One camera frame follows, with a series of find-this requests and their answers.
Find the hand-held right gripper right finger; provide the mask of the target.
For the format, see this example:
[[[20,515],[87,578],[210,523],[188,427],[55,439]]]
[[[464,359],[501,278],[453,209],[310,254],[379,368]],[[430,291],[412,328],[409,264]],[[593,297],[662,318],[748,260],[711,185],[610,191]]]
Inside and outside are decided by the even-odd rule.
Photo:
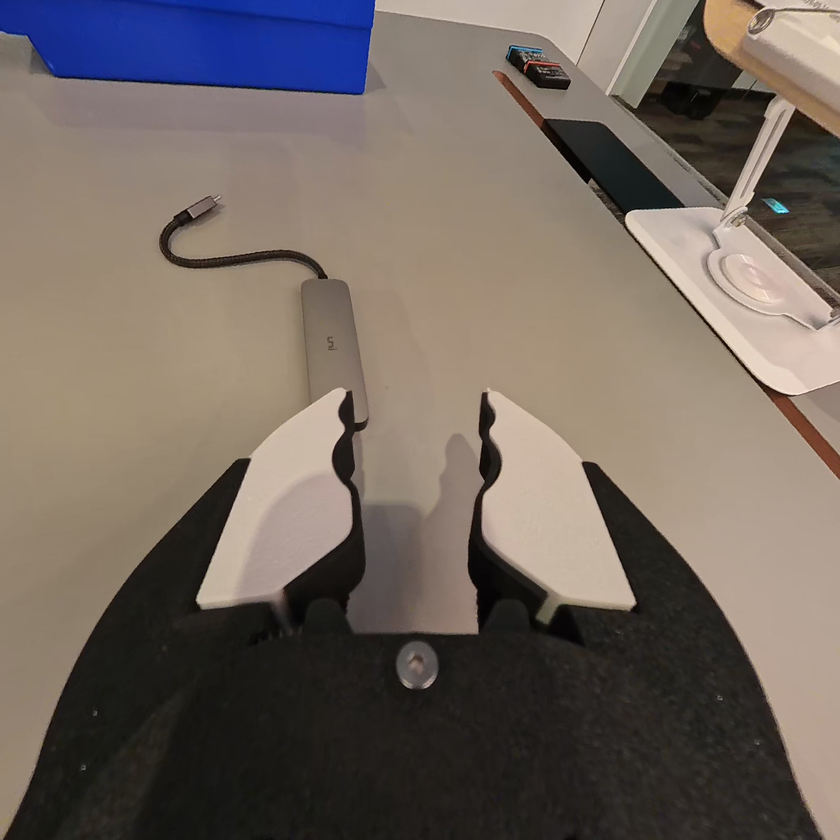
[[[538,625],[567,606],[631,612],[637,599],[582,457],[493,390],[480,398],[479,437],[481,487],[468,542],[478,624],[506,600]]]

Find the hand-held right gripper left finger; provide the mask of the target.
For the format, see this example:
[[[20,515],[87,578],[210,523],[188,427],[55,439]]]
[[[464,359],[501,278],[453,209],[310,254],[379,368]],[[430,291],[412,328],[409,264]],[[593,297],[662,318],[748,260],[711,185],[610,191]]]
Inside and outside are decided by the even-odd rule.
[[[199,608],[268,605],[291,629],[319,599],[347,607],[365,570],[354,432],[353,394],[336,388],[253,451],[198,588]]]

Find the grey usb hub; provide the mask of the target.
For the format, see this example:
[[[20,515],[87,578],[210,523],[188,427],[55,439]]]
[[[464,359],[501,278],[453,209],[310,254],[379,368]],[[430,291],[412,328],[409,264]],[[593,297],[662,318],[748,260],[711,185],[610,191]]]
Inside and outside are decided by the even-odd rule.
[[[307,268],[311,278],[301,283],[301,313],[310,403],[335,389],[353,399],[353,425],[358,432],[370,420],[361,349],[355,326],[350,288],[330,277],[315,258],[288,248],[271,248],[236,255],[193,258],[176,254],[172,240],[180,231],[197,224],[220,208],[220,196],[206,196],[181,210],[159,236],[163,257],[189,270],[214,270],[267,262],[291,263]]]

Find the blue plastic bin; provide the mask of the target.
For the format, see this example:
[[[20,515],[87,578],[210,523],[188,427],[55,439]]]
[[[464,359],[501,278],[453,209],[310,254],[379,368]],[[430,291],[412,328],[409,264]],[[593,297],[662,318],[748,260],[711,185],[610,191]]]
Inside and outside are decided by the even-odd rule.
[[[2,1],[57,77],[364,92],[374,1]]]

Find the wooden document stand white base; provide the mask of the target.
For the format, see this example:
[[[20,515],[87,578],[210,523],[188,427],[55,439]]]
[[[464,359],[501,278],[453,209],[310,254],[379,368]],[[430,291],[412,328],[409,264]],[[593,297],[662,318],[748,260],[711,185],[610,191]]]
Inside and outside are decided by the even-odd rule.
[[[726,205],[638,209],[628,232],[743,366],[787,396],[839,382],[838,293],[817,290],[748,222],[795,111],[838,136],[838,2],[706,2],[715,50],[774,93]]]

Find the black phone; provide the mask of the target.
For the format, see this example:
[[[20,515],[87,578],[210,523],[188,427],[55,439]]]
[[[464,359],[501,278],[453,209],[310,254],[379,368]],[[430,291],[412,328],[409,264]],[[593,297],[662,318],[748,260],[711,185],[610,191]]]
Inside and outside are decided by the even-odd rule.
[[[684,204],[601,122],[546,119],[542,131],[584,182],[593,182],[622,213]]]

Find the small black box red label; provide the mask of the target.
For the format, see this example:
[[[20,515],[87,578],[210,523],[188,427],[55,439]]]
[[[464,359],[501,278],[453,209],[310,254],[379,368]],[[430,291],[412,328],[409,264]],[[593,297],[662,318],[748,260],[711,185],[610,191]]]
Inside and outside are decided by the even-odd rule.
[[[540,89],[565,91],[571,85],[570,77],[556,62],[530,59],[524,63],[521,72]]]

